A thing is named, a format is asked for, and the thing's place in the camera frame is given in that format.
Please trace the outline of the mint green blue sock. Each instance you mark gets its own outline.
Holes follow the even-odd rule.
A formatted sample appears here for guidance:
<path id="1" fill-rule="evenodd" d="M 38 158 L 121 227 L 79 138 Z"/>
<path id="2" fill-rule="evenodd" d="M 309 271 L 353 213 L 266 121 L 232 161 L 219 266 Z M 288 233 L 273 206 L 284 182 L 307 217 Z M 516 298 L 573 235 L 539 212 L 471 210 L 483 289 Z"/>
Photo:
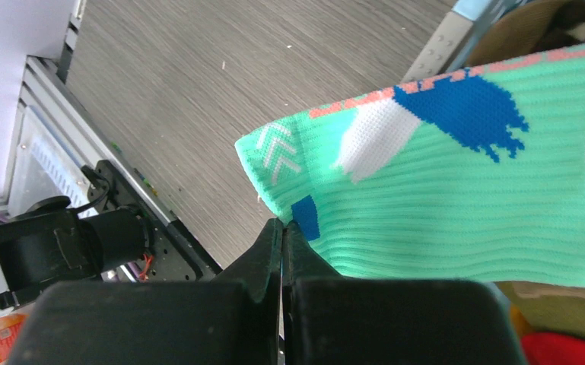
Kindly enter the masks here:
<path id="1" fill-rule="evenodd" d="M 309 109 L 235 148 L 342 275 L 585 287 L 585 43 Z"/>

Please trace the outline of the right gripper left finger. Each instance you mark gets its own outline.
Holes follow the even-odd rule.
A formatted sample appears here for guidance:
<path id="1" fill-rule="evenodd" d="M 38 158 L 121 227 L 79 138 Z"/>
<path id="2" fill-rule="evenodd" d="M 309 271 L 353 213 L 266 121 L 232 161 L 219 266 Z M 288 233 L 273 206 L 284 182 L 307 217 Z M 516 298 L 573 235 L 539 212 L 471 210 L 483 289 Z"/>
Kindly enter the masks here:
<path id="1" fill-rule="evenodd" d="M 281 221 L 208 281 L 53 285 L 10 364 L 276 364 Z"/>

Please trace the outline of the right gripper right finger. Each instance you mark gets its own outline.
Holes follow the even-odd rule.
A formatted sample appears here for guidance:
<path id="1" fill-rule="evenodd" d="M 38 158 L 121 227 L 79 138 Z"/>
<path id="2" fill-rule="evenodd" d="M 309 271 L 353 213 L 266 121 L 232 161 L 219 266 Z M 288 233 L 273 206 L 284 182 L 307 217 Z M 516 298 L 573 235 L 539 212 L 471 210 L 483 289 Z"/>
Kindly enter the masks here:
<path id="1" fill-rule="evenodd" d="M 288 364 L 524 364 L 507 313 L 484 284 L 339 274 L 296 224 L 282 239 Z"/>

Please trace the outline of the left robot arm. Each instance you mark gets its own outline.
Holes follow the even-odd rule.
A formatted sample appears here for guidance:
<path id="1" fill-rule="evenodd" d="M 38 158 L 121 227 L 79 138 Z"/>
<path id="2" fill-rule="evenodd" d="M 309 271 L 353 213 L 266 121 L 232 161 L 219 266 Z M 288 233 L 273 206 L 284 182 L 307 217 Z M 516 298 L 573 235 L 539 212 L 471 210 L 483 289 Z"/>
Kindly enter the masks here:
<path id="1" fill-rule="evenodd" d="M 0 293 L 0 309 L 32 303 L 60 281 L 97 280 L 140 259 L 152 232 L 136 207 L 80 218 L 65 196 L 39 202 L 0 224 L 0 267 L 8 286 Z"/>

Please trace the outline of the red white patterned sock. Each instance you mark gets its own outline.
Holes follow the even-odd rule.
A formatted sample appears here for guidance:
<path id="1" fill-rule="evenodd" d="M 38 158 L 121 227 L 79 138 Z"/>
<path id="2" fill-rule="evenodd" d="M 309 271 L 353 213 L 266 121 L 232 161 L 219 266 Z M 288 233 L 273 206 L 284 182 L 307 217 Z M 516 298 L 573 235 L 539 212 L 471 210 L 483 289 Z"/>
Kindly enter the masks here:
<path id="1" fill-rule="evenodd" d="M 533 332 L 520 340 L 529 364 L 585 365 L 585 340 L 555 332 Z"/>

